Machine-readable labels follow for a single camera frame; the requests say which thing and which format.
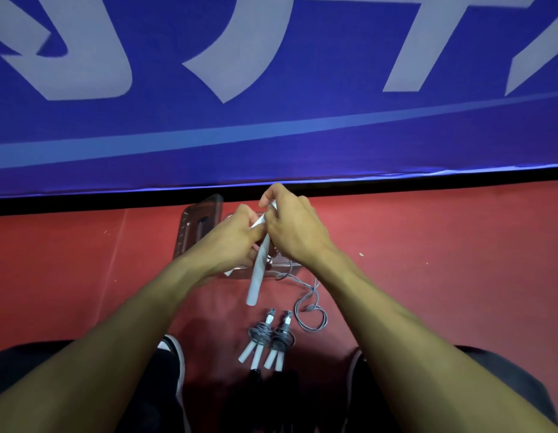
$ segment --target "white sole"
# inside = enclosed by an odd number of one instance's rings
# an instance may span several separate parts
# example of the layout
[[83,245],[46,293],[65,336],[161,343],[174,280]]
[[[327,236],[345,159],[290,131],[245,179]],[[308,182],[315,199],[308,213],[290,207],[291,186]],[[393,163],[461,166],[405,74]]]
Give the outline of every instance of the white sole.
[[[353,356],[351,360],[351,364],[349,366],[349,370],[347,371],[347,412],[349,411],[349,406],[351,406],[351,385],[353,384],[353,372],[355,372],[355,366],[357,366],[357,362],[363,352],[360,349],[357,349],[357,352]],[[345,422],[343,422],[343,428],[341,429],[341,433],[345,433],[347,429],[347,416],[345,416]]]
[[178,381],[177,381],[177,401],[182,407],[182,416],[183,416],[183,422],[185,424],[185,433],[191,433],[191,427],[189,425],[189,420],[187,419],[187,411],[185,410],[185,407],[182,403],[182,384],[185,381],[185,356],[182,355],[181,344],[178,342],[178,340],[175,339],[174,336],[171,336],[170,334],[165,334],[165,337],[167,337],[173,343],[175,349],[177,350],[177,355],[180,359],[180,371],[179,371]]

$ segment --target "forearm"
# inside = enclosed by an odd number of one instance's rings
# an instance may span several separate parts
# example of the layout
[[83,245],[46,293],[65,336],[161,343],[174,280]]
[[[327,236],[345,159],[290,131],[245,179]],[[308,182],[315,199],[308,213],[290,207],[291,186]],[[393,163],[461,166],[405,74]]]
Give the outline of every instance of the forearm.
[[527,401],[427,329],[329,250],[311,268],[351,328],[407,432],[556,432]]
[[191,269],[175,269],[3,393],[0,432],[113,431],[178,306],[199,280]]

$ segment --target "blue fabric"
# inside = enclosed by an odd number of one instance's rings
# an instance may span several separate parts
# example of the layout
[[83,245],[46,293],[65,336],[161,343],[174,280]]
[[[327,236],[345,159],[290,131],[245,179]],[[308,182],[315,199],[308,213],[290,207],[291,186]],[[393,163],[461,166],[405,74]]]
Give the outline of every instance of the blue fabric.
[[[38,54],[64,56],[38,0],[12,1],[52,34]],[[103,2],[132,72],[121,96],[47,100],[0,42],[0,197],[558,166],[558,55],[505,95],[558,0],[469,7],[418,92],[383,88],[419,5],[295,0],[268,68],[226,103],[182,64],[236,0]]]

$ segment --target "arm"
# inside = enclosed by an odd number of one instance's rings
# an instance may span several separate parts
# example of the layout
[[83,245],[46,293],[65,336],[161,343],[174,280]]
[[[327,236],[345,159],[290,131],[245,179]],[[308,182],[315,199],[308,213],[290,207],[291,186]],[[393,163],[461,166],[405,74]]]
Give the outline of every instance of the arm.
[[338,250],[304,196],[275,184],[261,199],[275,246],[325,285],[404,431],[558,432],[481,365],[427,329]]
[[238,265],[252,266],[264,225],[246,205],[87,335],[0,395],[0,432],[111,432],[190,290]]

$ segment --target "hand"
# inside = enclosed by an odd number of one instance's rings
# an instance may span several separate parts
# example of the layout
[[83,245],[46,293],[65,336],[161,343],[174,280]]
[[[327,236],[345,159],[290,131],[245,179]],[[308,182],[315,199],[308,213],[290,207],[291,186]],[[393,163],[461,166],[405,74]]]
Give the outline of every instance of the hand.
[[[270,204],[276,200],[277,209]],[[281,183],[269,187],[259,201],[267,207],[265,222],[273,244],[283,255],[311,269],[326,250],[336,249],[327,228],[305,196],[295,196]]]
[[200,278],[217,275],[237,266],[252,267],[257,256],[253,245],[266,233],[265,224],[249,229],[258,218],[247,205],[239,205],[230,218],[215,226],[179,258],[184,260],[186,266],[198,269]]

